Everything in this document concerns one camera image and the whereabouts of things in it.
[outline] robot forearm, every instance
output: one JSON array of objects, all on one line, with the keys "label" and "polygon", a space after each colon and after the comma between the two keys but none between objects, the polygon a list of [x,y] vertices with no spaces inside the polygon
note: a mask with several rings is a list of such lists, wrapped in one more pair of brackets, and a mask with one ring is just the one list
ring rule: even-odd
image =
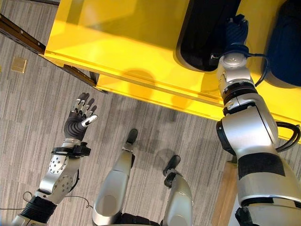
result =
[{"label": "robot forearm", "polygon": [[66,139],[61,147],[53,149],[46,175],[33,198],[12,222],[14,226],[47,225],[57,205],[75,187],[79,179],[80,158],[89,156],[91,151],[81,140],[88,125],[97,119],[92,115],[96,106],[90,110],[94,99],[85,105],[88,96],[83,93],[72,106],[64,127]]},{"label": "robot forearm", "polygon": [[216,129],[223,148],[238,159],[238,221],[242,226],[298,225],[299,181],[275,148],[277,124],[256,91],[245,54],[222,56],[217,72],[225,117]]}]

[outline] robot finger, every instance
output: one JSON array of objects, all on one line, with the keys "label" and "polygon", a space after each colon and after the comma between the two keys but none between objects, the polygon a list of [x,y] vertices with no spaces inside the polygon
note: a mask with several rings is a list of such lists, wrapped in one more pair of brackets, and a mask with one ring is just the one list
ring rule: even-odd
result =
[{"label": "robot finger", "polygon": [[81,122],[81,125],[83,127],[88,127],[91,123],[95,122],[98,119],[98,116],[96,114],[90,116],[89,118],[86,118]]}]

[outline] black wire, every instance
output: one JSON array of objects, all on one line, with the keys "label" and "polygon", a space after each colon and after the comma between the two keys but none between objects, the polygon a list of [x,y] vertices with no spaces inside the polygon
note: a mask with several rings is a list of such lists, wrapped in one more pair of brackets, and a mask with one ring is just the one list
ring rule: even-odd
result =
[{"label": "black wire", "polygon": [[69,192],[71,192],[75,188],[75,186],[77,185],[78,181],[79,181],[79,169],[77,170],[77,176],[76,176],[75,184],[71,187],[71,189],[70,189]]},{"label": "black wire", "polygon": [[[33,197],[33,195],[32,195],[31,192],[28,192],[28,191],[26,191],[26,192],[23,193],[23,199],[24,199],[24,201],[29,202],[30,200],[27,200],[25,198],[25,194],[26,193],[29,193],[31,197]],[[86,200],[86,202],[88,203],[88,205],[86,206],[86,208],[89,208],[89,207],[93,208],[93,206],[90,205],[88,199],[86,199],[85,197],[82,197],[82,196],[79,196],[79,195],[69,195],[69,196],[65,196],[64,198],[69,198],[69,197],[82,198],[82,199]],[[24,210],[24,209],[25,208],[0,208],[0,210]]]},{"label": "black wire", "polygon": [[[75,184],[71,187],[71,189],[70,189],[69,192],[71,192],[71,191],[75,188],[75,186],[77,185],[78,181],[79,181],[79,169],[77,170],[77,176],[76,176]],[[31,193],[31,192],[24,192],[24,193],[23,193],[23,199],[24,199],[26,202],[29,202],[30,200],[27,200],[27,199],[25,198],[25,194],[26,194],[26,193],[29,193],[29,194],[31,195],[31,197],[32,197],[32,193]],[[69,196],[65,196],[64,198],[69,198],[69,197],[82,198],[82,199],[86,200],[87,203],[88,203],[88,205],[86,206],[86,208],[89,208],[89,207],[93,208],[93,206],[90,205],[88,199],[86,199],[85,197],[82,197],[82,196],[79,196],[79,195],[69,195]],[[24,208],[0,208],[0,210],[24,210]]]},{"label": "black wire", "polygon": [[242,50],[231,50],[231,51],[225,52],[221,56],[224,56],[228,53],[234,53],[234,52],[244,54],[246,57],[263,57],[265,59],[266,64],[265,64],[264,71],[263,71],[262,75],[260,76],[259,80],[255,83],[255,87],[257,87],[260,83],[262,83],[262,81],[264,81],[264,79],[267,77],[267,74],[270,70],[268,56],[265,54],[262,54],[262,53],[248,53],[248,52],[242,51]]},{"label": "black wire", "polygon": [[70,196],[65,196],[65,198],[69,198],[69,197],[77,197],[77,198],[82,198],[82,199],[86,200],[86,201],[87,201],[87,203],[88,203],[88,205],[86,206],[86,208],[87,208],[87,209],[88,209],[89,207],[93,208],[93,206],[91,206],[91,205],[90,205],[90,203],[89,203],[88,199],[86,199],[86,198],[84,198],[84,197],[82,197],[82,196],[78,196],[78,195],[70,195]]},{"label": "black wire", "polygon": [[277,121],[276,124],[278,127],[288,128],[293,131],[292,137],[284,145],[276,148],[277,152],[283,152],[295,146],[301,138],[300,126],[293,125],[288,122],[282,122],[282,121]]},{"label": "black wire", "polygon": [[261,54],[261,53],[255,53],[255,54],[250,53],[250,56],[251,57],[263,57],[266,61],[264,71],[263,71],[262,75],[260,76],[259,80],[255,83],[255,87],[257,87],[267,77],[267,74],[270,70],[270,68],[269,68],[269,58],[266,55]]}]

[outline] yellow table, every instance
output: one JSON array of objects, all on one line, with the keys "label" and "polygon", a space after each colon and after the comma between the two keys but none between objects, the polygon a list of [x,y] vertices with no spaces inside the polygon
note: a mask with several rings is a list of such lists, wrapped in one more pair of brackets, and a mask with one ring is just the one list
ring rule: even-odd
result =
[{"label": "yellow table", "polygon": [[[249,20],[247,46],[263,53],[284,0],[242,0]],[[44,57],[100,73],[97,89],[220,120],[223,102],[215,72],[181,66],[175,57],[189,0],[61,0]],[[254,81],[262,60],[248,67]],[[258,92],[277,121],[301,124],[301,89],[263,82]],[[280,129],[279,136],[291,132]]]}]

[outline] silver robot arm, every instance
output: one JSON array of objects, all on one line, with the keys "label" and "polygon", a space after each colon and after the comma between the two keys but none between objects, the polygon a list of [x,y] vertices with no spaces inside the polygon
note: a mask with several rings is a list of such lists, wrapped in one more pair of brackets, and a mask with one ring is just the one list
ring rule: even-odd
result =
[{"label": "silver robot arm", "polygon": [[301,188],[276,151],[277,124],[257,93],[243,53],[219,61],[217,76],[224,115],[216,129],[223,148],[238,159],[236,217],[241,226],[296,226],[301,222]]},{"label": "silver robot arm", "polygon": [[45,226],[63,198],[75,187],[79,179],[80,158],[90,154],[85,142],[81,142],[89,124],[97,119],[93,115],[94,99],[87,104],[89,94],[83,93],[75,101],[65,123],[65,140],[54,148],[48,171],[39,189],[21,214],[12,222],[14,226]]}]

